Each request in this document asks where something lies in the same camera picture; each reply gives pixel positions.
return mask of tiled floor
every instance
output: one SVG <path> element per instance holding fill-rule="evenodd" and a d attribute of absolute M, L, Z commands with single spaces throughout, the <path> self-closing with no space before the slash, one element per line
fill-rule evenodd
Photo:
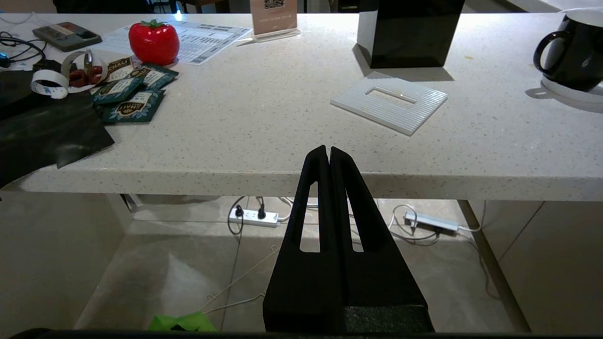
<path fill-rule="evenodd" d="M 285 225 L 276 229 L 245 226 L 239 245 L 223 222 L 236 197 L 170 199 L 141 198 L 144 206 L 134 216 L 144 220 L 132 224 L 82 313 L 78 328 L 144 329 L 153 315 L 192 313 L 206 304 L 208 294 L 220 292 L 282 242 Z M 377 205 L 386 223 L 399 203 L 409 203 L 419 213 L 463 223 L 455 201 L 379 199 Z M 241 205 L 249 209 L 259 207 L 254 197 L 243 200 Z M 282 215 L 289 212 L 288 205 L 278 198 L 265 198 L 265 207 Z M 401 218 L 404 211 L 399 208 L 396 215 Z M 202 222 L 183 221 L 191 219 Z M 317 211 L 308 209 L 300 246 L 306 252 L 318 251 L 317 223 Z M 392 229 L 405 235 L 397 226 Z M 417 229 L 415 237 L 430 234 L 429 230 Z M 441 234 L 431 246 L 425 245 L 433 240 L 417 244 L 397 240 L 429 304 L 436 331 L 514 331 L 493 284 L 485 290 L 487 278 L 478 252 L 464 236 Z M 263 293 L 276 258 L 277 254 L 272 255 L 204 310 Z M 263 331 L 262 298 L 226 311 L 210 312 L 209 318 L 222 331 Z"/>

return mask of white power strip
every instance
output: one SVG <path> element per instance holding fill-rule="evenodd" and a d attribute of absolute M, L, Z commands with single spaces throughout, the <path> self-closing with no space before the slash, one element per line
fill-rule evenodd
<path fill-rule="evenodd" d="M 404 219 L 409 221 L 414 221 L 414 213 L 412 211 L 407 211 L 404 214 Z M 434 227 L 439 227 L 442 229 L 458 231 L 458 223 L 450 220 L 444 220 L 436 217 L 432 217 L 431 215 L 417 213 L 417 222 L 420 224 L 427 224 Z"/>
<path fill-rule="evenodd" d="M 231 223 L 241 223 L 241 217 L 236 216 L 236 209 L 232 209 L 229 215 L 229 221 Z M 266 212 L 266 217 L 264 219 L 260 219 L 257 217 L 257 211 L 253 211 L 250 209 L 243 210 L 243 224 L 244 225 L 255 225 L 255 226 L 265 226 L 265 227 L 279 227 L 279 214 Z"/>

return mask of plug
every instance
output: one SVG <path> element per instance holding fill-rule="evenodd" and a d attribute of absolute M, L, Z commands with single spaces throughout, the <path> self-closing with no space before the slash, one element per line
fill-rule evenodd
<path fill-rule="evenodd" d="M 236 205 L 236 211 L 235 211 L 235 215 L 240 218 L 243 216 L 243 208 L 241 207 L 241 205 Z"/>
<path fill-rule="evenodd" d="M 266 217 L 266 210 L 264 209 L 264 204 L 260 206 L 260 209 L 257 210 L 257 218 L 264 219 Z"/>

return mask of black mug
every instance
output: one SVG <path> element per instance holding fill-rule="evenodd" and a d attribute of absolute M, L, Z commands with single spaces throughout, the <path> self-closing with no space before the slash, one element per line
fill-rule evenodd
<path fill-rule="evenodd" d="M 551 43 L 545 66 L 542 52 Z M 557 32 L 547 35 L 534 52 L 534 66 L 548 79 L 588 92 L 603 80 L 603 8 L 566 13 Z"/>

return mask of white saucer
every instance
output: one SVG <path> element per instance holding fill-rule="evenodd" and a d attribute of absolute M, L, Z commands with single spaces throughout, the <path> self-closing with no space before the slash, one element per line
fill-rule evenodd
<path fill-rule="evenodd" d="M 595 87 L 590 92 L 582 92 L 581 90 L 563 86 L 562 84 L 556 83 L 543 76 L 542 86 L 555 94 L 561 95 L 564 98 L 589 104 L 603 103 L 603 84 L 599 84 L 599 86 Z"/>

